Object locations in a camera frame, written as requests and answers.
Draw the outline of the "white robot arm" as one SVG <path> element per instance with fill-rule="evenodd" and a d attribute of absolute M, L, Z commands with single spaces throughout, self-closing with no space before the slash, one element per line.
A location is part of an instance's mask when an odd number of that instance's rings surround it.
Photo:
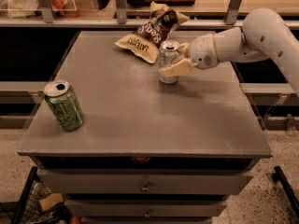
<path fill-rule="evenodd" d="M 299 41 L 272 9 L 254 9 L 241 27 L 200 35 L 180 48 L 182 55 L 159 70 L 162 76 L 181 76 L 194 68 L 206 70 L 225 62 L 270 59 L 299 95 Z"/>

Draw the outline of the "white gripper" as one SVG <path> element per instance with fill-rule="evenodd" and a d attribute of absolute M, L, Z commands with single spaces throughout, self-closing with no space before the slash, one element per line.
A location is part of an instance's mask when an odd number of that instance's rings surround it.
<path fill-rule="evenodd" d="M 185 58 L 160 68 L 159 74 L 163 77 L 181 76 L 190 73 L 194 67 L 206 70 L 219 64 L 213 34 L 198 36 L 191 44 L 181 43 L 179 48 Z"/>

